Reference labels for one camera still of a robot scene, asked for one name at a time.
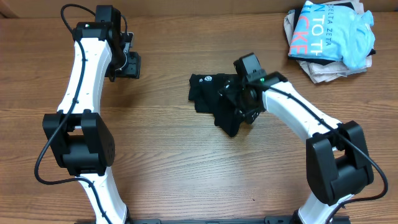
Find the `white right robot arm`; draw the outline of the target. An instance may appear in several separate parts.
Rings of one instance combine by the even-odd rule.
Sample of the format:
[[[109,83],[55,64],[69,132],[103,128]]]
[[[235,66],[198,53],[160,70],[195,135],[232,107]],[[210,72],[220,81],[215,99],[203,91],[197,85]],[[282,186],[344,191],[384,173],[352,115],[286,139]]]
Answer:
[[[274,114],[306,146],[309,198],[291,217],[269,217],[266,222],[349,223],[337,211],[374,180],[361,126],[318,110],[279,72],[267,74],[254,54],[233,65],[237,74],[220,89],[233,114],[248,124],[264,111]]]

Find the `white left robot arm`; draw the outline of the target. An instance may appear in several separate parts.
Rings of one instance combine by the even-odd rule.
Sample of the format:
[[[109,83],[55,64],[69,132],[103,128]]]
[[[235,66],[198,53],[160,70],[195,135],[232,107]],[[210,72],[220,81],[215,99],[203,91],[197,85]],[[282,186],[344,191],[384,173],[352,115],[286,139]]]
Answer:
[[[95,223],[132,223],[113,177],[116,146],[100,107],[104,81],[138,79],[141,56],[131,51],[134,34],[128,32],[127,20],[118,9],[98,5],[92,14],[93,22],[79,22],[69,29],[75,48],[73,68],[56,113],[44,115],[47,143],[35,163],[34,175],[45,185],[79,182],[95,212]],[[39,166],[48,149],[70,178],[40,177]]]

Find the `black t-shirt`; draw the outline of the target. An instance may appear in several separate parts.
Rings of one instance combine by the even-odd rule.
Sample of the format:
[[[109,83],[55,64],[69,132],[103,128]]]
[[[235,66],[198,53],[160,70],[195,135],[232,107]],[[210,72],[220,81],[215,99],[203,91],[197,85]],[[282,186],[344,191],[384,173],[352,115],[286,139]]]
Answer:
[[[197,113],[211,113],[215,117],[215,126],[220,127],[233,138],[239,131],[243,117],[235,105],[222,96],[219,91],[229,81],[237,79],[235,74],[219,73],[216,75],[192,74],[189,83],[188,100],[194,101]]]

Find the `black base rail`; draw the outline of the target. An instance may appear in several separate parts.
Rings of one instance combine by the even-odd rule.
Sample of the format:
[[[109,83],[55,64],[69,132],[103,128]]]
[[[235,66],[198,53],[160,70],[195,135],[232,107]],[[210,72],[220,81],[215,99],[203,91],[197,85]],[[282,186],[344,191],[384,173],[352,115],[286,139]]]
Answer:
[[[220,219],[220,220],[131,220],[132,224],[293,224],[291,216],[268,216],[265,218]]]

